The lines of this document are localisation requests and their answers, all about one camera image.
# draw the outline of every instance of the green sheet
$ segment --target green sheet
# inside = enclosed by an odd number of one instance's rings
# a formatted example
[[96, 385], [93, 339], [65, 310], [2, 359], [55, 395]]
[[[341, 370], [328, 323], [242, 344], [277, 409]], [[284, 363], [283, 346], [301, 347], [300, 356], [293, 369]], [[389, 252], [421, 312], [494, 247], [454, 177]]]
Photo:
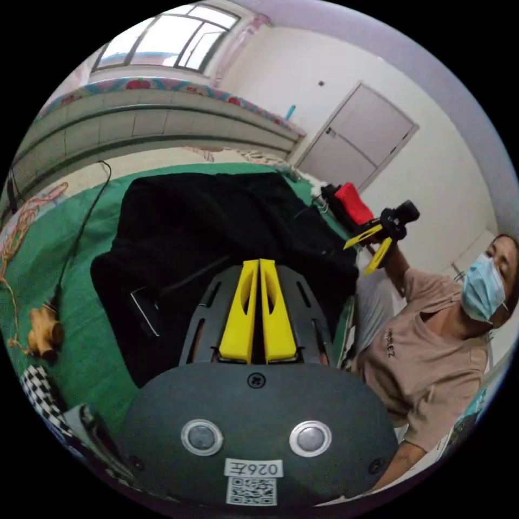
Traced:
[[[270, 166], [249, 163], [196, 164], [160, 168], [118, 178], [110, 182], [92, 212], [79, 244], [75, 260], [63, 279], [61, 321], [65, 342], [57, 363], [47, 363], [25, 355], [18, 348], [8, 348], [18, 376], [30, 364], [41, 363], [56, 382], [68, 406], [87, 402], [104, 419], [112, 437], [116, 437], [124, 415], [137, 393], [115, 342], [111, 326], [97, 298], [90, 279], [92, 260], [110, 249], [115, 237], [121, 201], [136, 178], [198, 171], [205, 174], [246, 174], [275, 171]], [[306, 204], [311, 203], [311, 185], [287, 180]], [[40, 308], [51, 295], [59, 271], [85, 214], [101, 186], [88, 189], [63, 201], [35, 221], [27, 233], [17, 256], [9, 265], [6, 278], [16, 296], [21, 343], [26, 345], [30, 330], [29, 311]], [[348, 236], [328, 215], [330, 226], [341, 236]], [[346, 306], [334, 340], [333, 362], [341, 351], [344, 328], [350, 312]], [[7, 343], [15, 331], [14, 311], [9, 293], [0, 288], [0, 325]]]

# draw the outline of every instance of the yellow plastic part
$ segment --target yellow plastic part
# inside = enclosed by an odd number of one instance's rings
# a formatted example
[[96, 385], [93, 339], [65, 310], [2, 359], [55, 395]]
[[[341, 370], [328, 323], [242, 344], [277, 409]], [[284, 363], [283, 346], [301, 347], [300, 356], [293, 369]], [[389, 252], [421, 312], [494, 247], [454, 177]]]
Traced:
[[[261, 278], [261, 306], [263, 315], [263, 340], [267, 364], [294, 358], [296, 342], [287, 313], [287, 307], [277, 277], [276, 264], [271, 259], [259, 261]], [[272, 312], [269, 309], [272, 301]]]
[[364, 276], [367, 276], [368, 274], [373, 274], [375, 270], [377, 270], [378, 265], [382, 261], [382, 258], [385, 256], [385, 253], [388, 251], [389, 247], [391, 246], [392, 239], [386, 238], [378, 248], [378, 250], [375, 252], [372, 260], [370, 261], [369, 265], [366, 267], [366, 270], [364, 271]]
[[345, 249], [349, 249], [351, 246], [356, 245], [358, 242], [361, 242], [362, 240], [369, 238], [370, 236], [373, 236], [373, 234], [377, 234], [377, 232], [382, 230], [382, 226], [380, 224], [372, 227], [371, 229], [368, 229], [367, 231], [362, 232], [358, 236], [355, 236], [355, 238], [349, 239], [346, 244], [344, 245]]
[[254, 320], [256, 315], [256, 295], [260, 261], [244, 261], [238, 286], [232, 300], [227, 325], [223, 332], [220, 356], [233, 361], [250, 364]]

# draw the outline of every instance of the qr code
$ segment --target qr code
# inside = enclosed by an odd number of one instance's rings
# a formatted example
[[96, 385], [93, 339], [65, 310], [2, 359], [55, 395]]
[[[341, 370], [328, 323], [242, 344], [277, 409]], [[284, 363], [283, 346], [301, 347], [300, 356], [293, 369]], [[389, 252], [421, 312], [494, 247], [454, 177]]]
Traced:
[[230, 477], [227, 487], [227, 504], [241, 504], [250, 507], [276, 506], [276, 479]]

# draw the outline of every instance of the face mask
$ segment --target face mask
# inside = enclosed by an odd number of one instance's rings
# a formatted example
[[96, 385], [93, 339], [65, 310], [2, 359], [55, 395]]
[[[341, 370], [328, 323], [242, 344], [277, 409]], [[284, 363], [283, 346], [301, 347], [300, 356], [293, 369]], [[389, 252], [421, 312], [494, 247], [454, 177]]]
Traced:
[[504, 305], [504, 300], [504, 287], [499, 272], [492, 259], [482, 254], [465, 275], [461, 306], [471, 319], [490, 323], [490, 318]]

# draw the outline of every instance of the black cloth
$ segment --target black cloth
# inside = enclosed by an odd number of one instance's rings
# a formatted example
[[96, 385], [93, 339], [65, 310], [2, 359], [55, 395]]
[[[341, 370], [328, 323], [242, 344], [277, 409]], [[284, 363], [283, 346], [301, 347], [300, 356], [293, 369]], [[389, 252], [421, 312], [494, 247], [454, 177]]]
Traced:
[[225, 256], [221, 270], [266, 258], [302, 274], [333, 336], [355, 293], [355, 253], [343, 250], [344, 240], [317, 208], [305, 208], [276, 172], [183, 173], [132, 182], [111, 250], [94, 259], [91, 277], [138, 387], [178, 365], [192, 314], [217, 272], [195, 277], [160, 305], [159, 338], [145, 336], [129, 293], [142, 286], [158, 293]]

